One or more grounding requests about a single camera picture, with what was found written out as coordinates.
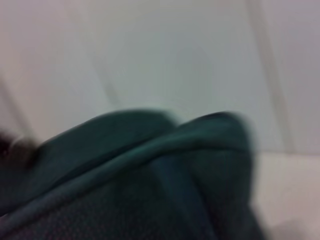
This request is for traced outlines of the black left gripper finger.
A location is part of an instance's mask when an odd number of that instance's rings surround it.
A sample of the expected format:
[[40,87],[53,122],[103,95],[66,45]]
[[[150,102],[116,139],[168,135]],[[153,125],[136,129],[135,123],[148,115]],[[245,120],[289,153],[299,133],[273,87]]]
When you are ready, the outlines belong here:
[[38,145],[32,139],[0,130],[0,168],[28,169],[34,164],[37,151]]

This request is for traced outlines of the dark teal fabric bag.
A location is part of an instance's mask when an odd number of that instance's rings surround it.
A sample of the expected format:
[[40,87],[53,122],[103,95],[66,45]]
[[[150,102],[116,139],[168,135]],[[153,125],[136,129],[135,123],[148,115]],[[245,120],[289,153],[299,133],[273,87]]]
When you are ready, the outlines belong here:
[[31,167],[0,168],[0,240],[266,240],[231,112],[119,111],[36,144]]

